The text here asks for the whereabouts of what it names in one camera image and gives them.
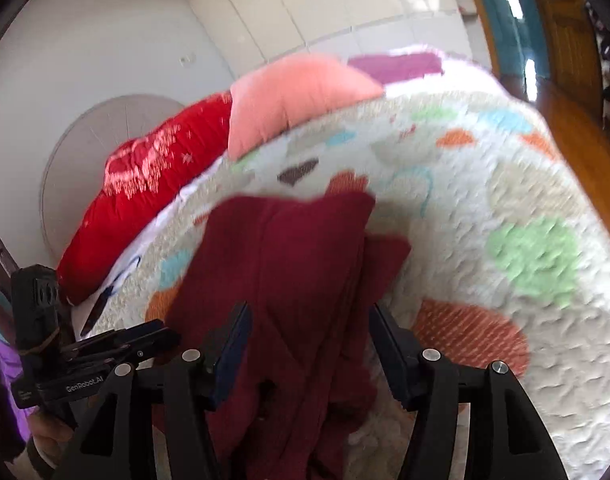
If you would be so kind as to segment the person's left hand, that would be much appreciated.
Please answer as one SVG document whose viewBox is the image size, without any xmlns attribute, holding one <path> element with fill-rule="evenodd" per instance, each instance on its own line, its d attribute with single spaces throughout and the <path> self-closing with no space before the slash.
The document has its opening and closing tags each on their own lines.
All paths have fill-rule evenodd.
<svg viewBox="0 0 610 480">
<path fill-rule="evenodd" d="M 28 428 L 38 456 L 52 469 L 58 468 L 74 430 L 41 410 L 29 415 Z"/>
</svg>

